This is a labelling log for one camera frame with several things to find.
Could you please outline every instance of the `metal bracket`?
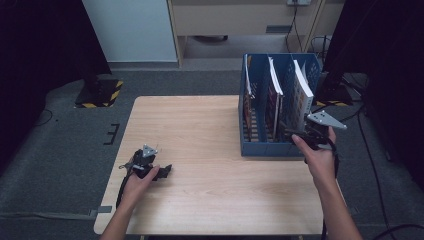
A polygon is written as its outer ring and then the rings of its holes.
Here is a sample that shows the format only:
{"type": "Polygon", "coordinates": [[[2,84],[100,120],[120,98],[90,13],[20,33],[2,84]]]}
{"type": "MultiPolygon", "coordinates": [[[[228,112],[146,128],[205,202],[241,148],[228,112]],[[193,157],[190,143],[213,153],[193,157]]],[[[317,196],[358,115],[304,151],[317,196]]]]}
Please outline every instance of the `metal bracket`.
{"type": "Polygon", "coordinates": [[[144,158],[155,155],[156,153],[158,153],[158,150],[147,146],[147,144],[144,144],[144,146],[143,146],[143,157],[144,158]]]}
{"type": "Polygon", "coordinates": [[[344,125],[343,123],[339,122],[337,119],[327,114],[324,110],[321,112],[308,114],[307,118],[323,126],[335,127],[335,128],[339,128],[343,130],[347,129],[346,125],[344,125]]]}
{"type": "Polygon", "coordinates": [[[99,206],[97,209],[91,209],[88,216],[96,218],[99,213],[111,213],[112,206],[99,206]]]}

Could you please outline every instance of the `yellow and black hazard tape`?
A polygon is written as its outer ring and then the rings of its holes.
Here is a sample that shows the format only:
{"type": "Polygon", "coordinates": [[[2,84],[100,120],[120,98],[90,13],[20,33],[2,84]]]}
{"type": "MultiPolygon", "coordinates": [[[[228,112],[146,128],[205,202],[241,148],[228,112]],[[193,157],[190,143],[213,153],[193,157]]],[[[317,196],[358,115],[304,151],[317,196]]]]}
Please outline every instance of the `yellow and black hazard tape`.
{"type": "Polygon", "coordinates": [[[115,103],[115,100],[119,95],[119,91],[121,91],[121,86],[123,83],[124,82],[121,80],[116,82],[116,86],[108,102],[103,102],[103,103],[86,102],[86,103],[76,104],[75,107],[77,108],[111,107],[115,103]]]}
{"type": "Polygon", "coordinates": [[[344,101],[317,101],[317,106],[339,106],[339,107],[346,107],[352,105],[351,102],[344,102],[344,101]]]}

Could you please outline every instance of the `hand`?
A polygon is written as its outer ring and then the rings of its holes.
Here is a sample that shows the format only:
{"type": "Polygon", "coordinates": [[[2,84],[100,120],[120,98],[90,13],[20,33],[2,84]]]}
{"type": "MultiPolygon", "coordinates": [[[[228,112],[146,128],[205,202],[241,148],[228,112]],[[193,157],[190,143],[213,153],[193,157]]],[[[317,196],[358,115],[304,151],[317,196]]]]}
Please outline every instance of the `hand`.
{"type": "MultiPolygon", "coordinates": [[[[336,134],[332,127],[328,128],[329,139],[335,144],[336,134]]],[[[335,181],[334,156],[330,150],[312,150],[308,144],[299,136],[292,135],[292,139],[300,151],[305,155],[309,171],[314,178],[317,188],[322,184],[335,181]]]]}
{"type": "Polygon", "coordinates": [[[131,207],[135,207],[137,202],[139,202],[143,197],[153,178],[158,173],[159,168],[159,166],[152,168],[143,179],[139,178],[137,174],[132,173],[125,185],[121,204],[128,204],[131,207]]]}

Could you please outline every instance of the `white cabinet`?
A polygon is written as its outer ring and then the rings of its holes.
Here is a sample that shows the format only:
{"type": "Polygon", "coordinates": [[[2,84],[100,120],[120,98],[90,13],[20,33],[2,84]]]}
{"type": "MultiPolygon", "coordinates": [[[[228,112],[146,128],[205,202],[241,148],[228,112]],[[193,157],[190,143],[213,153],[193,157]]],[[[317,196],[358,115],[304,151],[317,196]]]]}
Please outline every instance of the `white cabinet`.
{"type": "Polygon", "coordinates": [[[196,35],[231,37],[290,33],[288,41],[292,50],[305,52],[316,35],[333,33],[344,5],[344,0],[311,0],[309,5],[298,7],[288,5],[286,0],[168,2],[180,63],[185,51],[186,36],[196,35]]]}
{"type": "Polygon", "coordinates": [[[177,62],[166,0],[83,0],[109,63],[177,62]]]}

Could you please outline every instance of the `cord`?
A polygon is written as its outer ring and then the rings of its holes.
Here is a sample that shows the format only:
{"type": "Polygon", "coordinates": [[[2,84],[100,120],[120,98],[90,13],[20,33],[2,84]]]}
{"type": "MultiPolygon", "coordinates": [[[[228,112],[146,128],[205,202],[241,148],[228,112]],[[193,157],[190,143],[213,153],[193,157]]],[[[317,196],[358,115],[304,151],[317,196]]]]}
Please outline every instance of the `cord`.
{"type": "Polygon", "coordinates": [[[365,104],[362,104],[362,106],[352,115],[343,118],[342,120],[339,120],[339,122],[346,122],[349,119],[354,118],[355,116],[359,115],[359,113],[362,111],[362,109],[365,107],[365,104]]]}
{"type": "Polygon", "coordinates": [[[96,216],[89,216],[74,213],[53,213],[53,212],[18,212],[0,213],[0,219],[27,219],[41,218],[49,220],[95,220],[96,216]]]}
{"type": "Polygon", "coordinates": [[[356,83],[356,85],[358,85],[362,89],[366,88],[366,85],[364,86],[364,85],[362,85],[361,83],[358,82],[358,80],[355,78],[355,76],[353,76],[353,73],[349,73],[349,74],[350,74],[350,77],[352,77],[353,81],[356,83]]]}
{"type": "Polygon", "coordinates": [[[327,43],[327,35],[325,35],[324,37],[324,41],[322,41],[322,65],[325,65],[325,54],[324,54],[324,49],[325,49],[325,44],[327,43]]]}
{"type": "MultiPolygon", "coordinates": [[[[382,194],[382,192],[381,192],[381,185],[380,185],[380,180],[379,180],[379,178],[378,178],[377,169],[376,169],[376,167],[375,167],[374,159],[373,159],[373,158],[372,158],[372,156],[371,156],[370,148],[369,148],[369,146],[368,146],[368,142],[367,142],[367,139],[365,138],[364,130],[363,130],[363,128],[362,128],[360,112],[361,112],[361,110],[363,109],[363,106],[364,106],[364,105],[362,105],[362,107],[361,107],[361,108],[358,110],[358,112],[357,112],[357,119],[358,119],[359,130],[361,131],[362,139],[364,140],[365,147],[366,147],[366,149],[367,149],[367,153],[368,153],[368,157],[369,157],[369,159],[370,159],[371,166],[372,166],[372,169],[373,169],[373,172],[374,172],[375,181],[376,181],[376,183],[377,183],[378,197],[379,197],[379,199],[380,199],[380,206],[381,206],[381,211],[382,211],[382,213],[383,213],[384,223],[386,224],[386,228],[387,228],[387,229],[390,229],[389,221],[388,221],[388,219],[387,219],[387,215],[386,215],[386,207],[384,206],[384,202],[383,202],[383,194],[382,194]]],[[[392,234],[392,233],[390,233],[390,236],[392,237],[392,239],[396,239],[396,238],[393,236],[393,234],[392,234]]]]}
{"type": "Polygon", "coordinates": [[[313,52],[313,53],[315,53],[317,57],[319,57],[319,56],[320,56],[320,54],[321,54],[321,57],[323,58],[323,59],[322,59],[322,63],[323,63],[323,64],[325,63],[325,59],[324,59],[325,54],[328,52],[328,50],[326,50],[326,49],[325,49],[326,41],[331,42],[331,38],[328,38],[328,37],[327,37],[327,35],[324,35],[324,36],[317,36],[317,37],[314,37],[314,38],[312,38],[312,39],[311,39],[311,48],[312,48],[312,52],[313,52]],[[315,47],[314,47],[315,39],[318,39],[318,38],[323,38],[323,39],[324,39],[324,44],[323,44],[323,48],[322,48],[322,51],[321,51],[321,52],[316,52],[316,51],[315,51],[315,47]]]}
{"type": "Polygon", "coordinates": [[[386,236],[387,234],[391,234],[394,231],[398,231],[398,230],[405,229],[405,228],[419,228],[419,229],[424,229],[424,226],[418,225],[418,224],[402,224],[402,225],[399,225],[399,226],[396,226],[396,227],[392,227],[392,228],[387,229],[386,231],[384,231],[384,232],[380,233],[379,235],[377,235],[376,237],[374,237],[373,240],[378,240],[378,239],[386,236]]]}
{"type": "Polygon", "coordinates": [[[128,179],[130,178],[132,172],[132,166],[134,166],[134,164],[132,163],[134,159],[134,156],[131,158],[130,163],[127,163],[123,166],[119,166],[119,168],[126,168],[127,169],[127,174],[125,175],[124,179],[122,179],[122,183],[121,186],[119,187],[119,192],[118,192],[118,197],[116,198],[116,205],[115,207],[118,208],[119,204],[121,204],[121,200],[122,200],[122,195],[124,194],[124,189],[125,189],[125,185],[127,185],[128,179]]]}
{"type": "Polygon", "coordinates": [[[291,29],[293,28],[293,26],[294,26],[294,30],[295,30],[295,32],[296,32],[297,41],[299,41],[299,47],[300,47],[300,49],[302,50],[302,43],[300,42],[299,33],[297,32],[297,27],[296,27],[297,0],[293,0],[293,3],[294,3],[294,16],[293,16],[292,23],[291,23],[291,25],[290,25],[290,31],[289,31],[289,32],[287,33],[287,35],[286,35],[286,47],[287,47],[287,51],[288,51],[289,53],[291,53],[291,52],[290,52],[290,47],[289,47],[289,43],[288,43],[288,38],[289,38],[289,35],[290,35],[290,32],[291,32],[291,29]]]}
{"type": "Polygon", "coordinates": [[[40,124],[36,124],[36,125],[34,125],[34,127],[43,126],[44,124],[46,124],[46,123],[50,122],[50,120],[52,120],[52,118],[53,118],[53,112],[52,112],[52,111],[50,111],[49,109],[44,109],[43,111],[46,111],[46,112],[49,112],[49,113],[50,113],[50,117],[49,117],[49,119],[47,119],[47,120],[46,120],[46,121],[44,121],[43,123],[40,123],[40,124]]]}
{"type": "Polygon", "coordinates": [[[357,86],[356,84],[349,82],[349,81],[348,81],[348,80],[347,80],[344,76],[342,77],[342,82],[343,82],[346,86],[348,86],[348,87],[352,88],[353,90],[355,90],[355,92],[356,92],[359,96],[362,96],[362,95],[364,94],[364,92],[365,92],[365,89],[364,89],[363,87],[359,87],[359,86],[357,86]]]}

